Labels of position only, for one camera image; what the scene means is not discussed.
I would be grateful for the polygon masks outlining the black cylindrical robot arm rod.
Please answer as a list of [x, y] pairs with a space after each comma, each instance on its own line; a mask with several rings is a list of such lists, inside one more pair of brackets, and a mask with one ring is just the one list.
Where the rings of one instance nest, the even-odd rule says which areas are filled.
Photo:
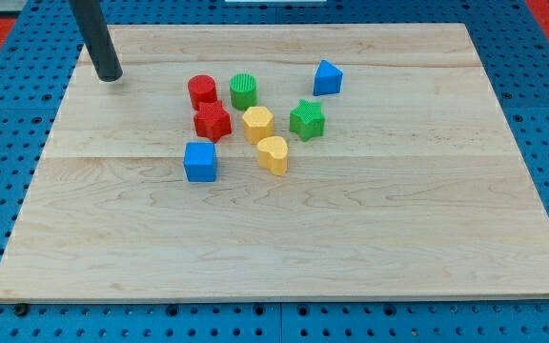
[[123, 71], [99, 1], [69, 0], [69, 5], [98, 78], [118, 80]]

